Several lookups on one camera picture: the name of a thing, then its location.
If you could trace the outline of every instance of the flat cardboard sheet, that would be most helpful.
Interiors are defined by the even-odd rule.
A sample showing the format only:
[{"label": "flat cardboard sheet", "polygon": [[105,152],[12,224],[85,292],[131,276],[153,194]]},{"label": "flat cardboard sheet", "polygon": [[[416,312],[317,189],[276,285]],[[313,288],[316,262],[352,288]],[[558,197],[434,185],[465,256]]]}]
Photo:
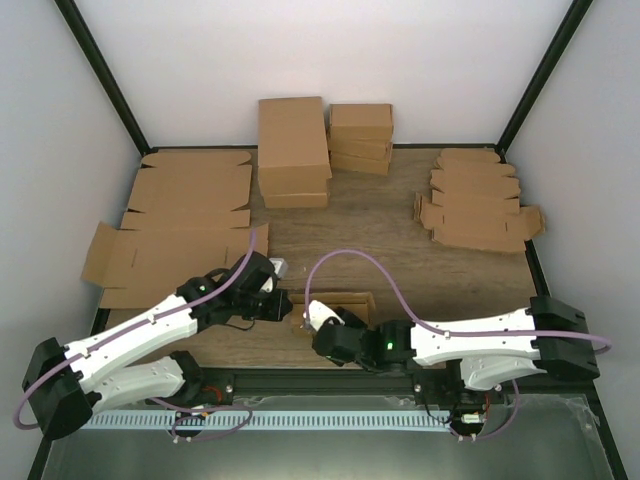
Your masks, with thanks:
[{"label": "flat cardboard sheet", "polygon": [[120,228],[201,229],[249,225],[249,152],[167,150],[144,157]]},{"label": "flat cardboard sheet", "polygon": [[[149,308],[191,277],[229,268],[249,247],[247,228],[117,230],[100,223],[82,278],[104,287],[102,308]],[[266,255],[268,226],[256,229],[256,251]]]},{"label": "flat cardboard sheet", "polygon": [[[231,267],[249,246],[248,152],[167,150],[144,157],[121,229],[101,223],[82,278],[103,308],[148,308],[194,276]],[[268,226],[256,250],[267,254]]]},{"label": "flat cardboard sheet", "polygon": [[416,194],[414,217],[443,245],[522,252],[544,232],[539,207],[520,207],[515,168],[494,152],[445,149],[431,172],[432,199]]}]

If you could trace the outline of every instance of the black metal frame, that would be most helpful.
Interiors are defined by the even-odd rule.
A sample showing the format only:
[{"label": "black metal frame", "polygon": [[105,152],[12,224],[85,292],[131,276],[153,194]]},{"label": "black metal frame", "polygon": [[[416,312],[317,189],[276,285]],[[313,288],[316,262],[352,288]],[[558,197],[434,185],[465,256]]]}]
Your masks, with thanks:
[{"label": "black metal frame", "polygon": [[[84,22],[82,15],[73,0],[55,0],[60,12],[67,21],[69,28],[87,60],[93,68],[100,83],[116,109],[122,123],[127,129],[140,154],[145,156],[157,151],[150,147],[129,108],[122,91],[118,87],[104,57]],[[555,66],[568,46],[573,34],[587,13],[593,0],[573,0],[562,23],[560,24],[551,44],[533,75],[522,99],[518,103],[497,144],[468,144],[456,145],[461,147],[489,147],[494,148],[503,158],[518,131],[524,124],[527,115],[541,93],[544,85],[551,76]],[[444,144],[412,144],[397,145],[396,148],[445,147]],[[250,148],[255,146],[216,146],[195,148]],[[526,242],[526,257],[531,271],[533,283],[538,295],[549,295],[549,287],[544,278],[540,261],[533,242]],[[99,309],[91,330],[91,334],[104,330],[109,310]],[[353,370],[305,370],[305,369],[206,369],[207,375],[229,379],[234,385],[237,395],[398,395],[414,396],[414,386],[420,379],[412,377],[389,378],[371,375]],[[425,378],[436,378],[437,370],[426,370],[421,373]],[[547,394],[584,394],[591,410],[599,417],[598,433],[605,447],[609,464],[615,478],[625,479],[622,461],[611,435],[604,411],[600,405],[598,394],[593,382],[579,384],[561,384],[552,381],[548,376],[538,375],[521,379],[518,382],[522,393]],[[29,479],[42,478],[42,473],[48,458],[51,442],[43,440],[34,460]]]}]

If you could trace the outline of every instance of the open cardboard box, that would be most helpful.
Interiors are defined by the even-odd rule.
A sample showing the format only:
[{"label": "open cardboard box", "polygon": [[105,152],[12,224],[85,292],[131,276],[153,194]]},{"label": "open cardboard box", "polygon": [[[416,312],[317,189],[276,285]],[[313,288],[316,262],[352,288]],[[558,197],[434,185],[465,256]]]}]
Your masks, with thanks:
[{"label": "open cardboard box", "polygon": [[[287,316],[291,323],[291,330],[297,337],[312,337],[312,332],[304,328],[304,294],[292,293],[289,300],[293,303],[293,310]],[[343,307],[355,314],[369,327],[372,326],[376,305],[373,301],[373,294],[370,292],[329,292],[312,293],[311,300],[324,303],[331,309]]]}]

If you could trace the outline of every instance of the folded cardboard box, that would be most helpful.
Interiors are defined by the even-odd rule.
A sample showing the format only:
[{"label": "folded cardboard box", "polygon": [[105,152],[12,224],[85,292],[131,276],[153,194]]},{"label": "folded cardboard box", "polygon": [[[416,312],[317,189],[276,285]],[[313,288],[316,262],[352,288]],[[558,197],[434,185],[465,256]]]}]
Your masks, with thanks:
[{"label": "folded cardboard box", "polygon": [[520,207],[515,168],[488,150],[445,149],[432,171],[432,199],[416,194],[414,217],[443,245],[523,252],[544,232],[539,207]]},{"label": "folded cardboard box", "polygon": [[163,151],[138,170],[122,229],[249,226],[251,159],[244,151]]},{"label": "folded cardboard box", "polygon": [[324,193],[329,178],[331,167],[322,98],[260,100],[258,182],[261,194]]},{"label": "folded cardboard box", "polygon": [[373,173],[376,175],[388,175],[391,155],[391,148],[387,150],[387,156],[383,160],[354,157],[338,152],[331,152],[331,168],[350,170],[352,172]]},{"label": "folded cardboard box", "polygon": [[[288,315],[293,334],[298,337],[311,337],[312,332],[304,328],[304,294],[292,293],[289,300],[293,303],[293,310]],[[370,292],[313,293],[311,300],[322,302],[331,309],[342,307],[372,326],[376,305]]]},{"label": "folded cardboard box", "polygon": [[386,140],[344,140],[329,136],[327,142],[331,153],[374,160],[384,160],[391,149],[391,142]]},{"label": "folded cardboard box", "polygon": [[267,195],[263,199],[266,208],[326,208],[329,205],[328,192]]},{"label": "folded cardboard box", "polygon": [[393,107],[388,103],[331,105],[329,133],[334,139],[390,141],[393,136]]}]

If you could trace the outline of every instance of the stacked cardboard boxes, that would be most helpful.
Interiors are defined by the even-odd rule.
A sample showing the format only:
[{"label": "stacked cardboard boxes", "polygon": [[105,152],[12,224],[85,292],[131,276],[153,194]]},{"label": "stacked cardboard boxes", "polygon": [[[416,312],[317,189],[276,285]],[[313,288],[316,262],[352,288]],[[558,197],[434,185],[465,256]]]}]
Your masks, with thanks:
[{"label": "stacked cardboard boxes", "polygon": [[392,135],[393,108],[387,103],[331,105],[331,167],[387,175]]},{"label": "stacked cardboard boxes", "polygon": [[326,207],[331,167],[320,97],[259,102],[258,184],[267,208]]}]

